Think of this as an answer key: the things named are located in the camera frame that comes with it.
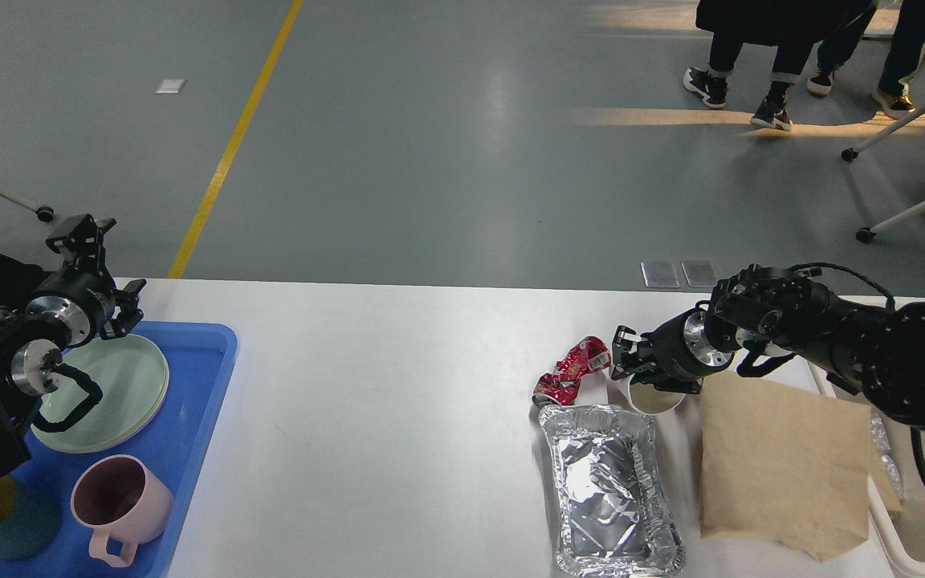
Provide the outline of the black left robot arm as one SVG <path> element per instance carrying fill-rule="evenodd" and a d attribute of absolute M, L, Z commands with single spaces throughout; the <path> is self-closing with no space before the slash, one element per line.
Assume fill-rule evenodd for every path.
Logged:
<path fill-rule="evenodd" d="M 54 273 L 0 254 L 0 478 L 31 453 L 30 427 L 73 427 L 100 402 L 100 386 L 63 362 L 63 351 L 129 334 L 143 312 L 144 279 L 118 287 L 106 264 L 113 218 L 63 220 L 47 246 L 63 257 Z"/>

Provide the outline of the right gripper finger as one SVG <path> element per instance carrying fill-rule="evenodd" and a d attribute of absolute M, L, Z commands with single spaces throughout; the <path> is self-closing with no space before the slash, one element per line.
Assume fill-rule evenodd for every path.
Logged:
<path fill-rule="evenodd" d="M 652 344 L 652 332 L 638 334 L 626 325 L 617 326 L 612 339 L 610 380 L 631 377 L 649 380 L 657 371 L 657 358 Z"/>
<path fill-rule="evenodd" d="M 654 390 L 661 392 L 699 395 L 703 381 L 701 378 L 684 380 L 683 378 L 668 376 L 664 371 L 635 371 L 631 374 L 629 384 L 647 384 Z"/>

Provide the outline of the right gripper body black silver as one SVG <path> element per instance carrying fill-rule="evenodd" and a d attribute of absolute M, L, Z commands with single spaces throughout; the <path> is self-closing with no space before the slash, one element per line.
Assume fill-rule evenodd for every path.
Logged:
<path fill-rule="evenodd" d="M 650 343 L 654 367 L 661 371 L 653 383 L 701 383 L 729 368 L 734 360 L 731 352 L 720 351 L 708 340 L 702 310 L 689 310 L 658 326 Z"/>

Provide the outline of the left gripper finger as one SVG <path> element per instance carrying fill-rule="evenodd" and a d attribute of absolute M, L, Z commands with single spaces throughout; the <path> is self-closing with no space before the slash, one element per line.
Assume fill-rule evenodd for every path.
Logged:
<path fill-rule="evenodd" d="M 124 288 L 112 289 L 111 295 L 117 312 L 104 322 L 100 329 L 100 338 L 114 340 L 126 337 L 144 319 L 144 312 L 140 309 L 140 293 L 146 284 L 147 279 L 132 279 Z"/>
<path fill-rule="evenodd" d="M 62 220 L 47 236 L 45 245 L 63 257 L 63 264 L 100 278 L 111 278 L 106 264 L 105 235 L 117 220 L 78 214 Z"/>

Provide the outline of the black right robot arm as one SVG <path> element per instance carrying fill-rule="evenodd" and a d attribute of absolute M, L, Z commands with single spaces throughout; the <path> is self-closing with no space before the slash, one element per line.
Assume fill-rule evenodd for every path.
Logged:
<path fill-rule="evenodd" d="M 704 378 L 731 367 L 738 351 L 745 352 L 736 366 L 742 377 L 766 377 L 803 358 L 825 370 L 830 384 L 909 427 L 925 487 L 925 301 L 896 306 L 884 287 L 881 307 L 841 299 L 817 281 L 830 267 L 752 264 L 653 332 L 617 326 L 610 377 L 698 394 Z"/>

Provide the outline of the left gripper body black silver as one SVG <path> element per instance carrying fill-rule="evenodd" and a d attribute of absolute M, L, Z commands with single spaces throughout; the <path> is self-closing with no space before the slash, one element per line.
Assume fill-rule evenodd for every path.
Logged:
<path fill-rule="evenodd" d="M 115 289 L 108 273 L 95 275 L 64 267 L 37 286 L 23 314 L 28 319 L 58 323 L 67 347 L 80 347 L 99 334 L 116 311 Z"/>

